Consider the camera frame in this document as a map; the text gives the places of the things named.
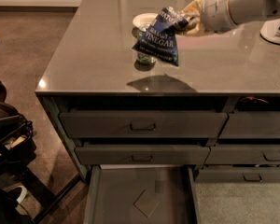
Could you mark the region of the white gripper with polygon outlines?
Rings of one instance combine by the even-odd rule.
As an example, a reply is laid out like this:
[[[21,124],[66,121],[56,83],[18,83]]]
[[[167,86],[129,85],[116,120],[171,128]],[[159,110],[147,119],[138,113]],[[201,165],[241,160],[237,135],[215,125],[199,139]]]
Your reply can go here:
[[[226,33],[237,27],[231,17],[229,0],[193,0],[181,11],[186,18],[199,18],[201,24],[177,32],[182,36],[207,36]]]

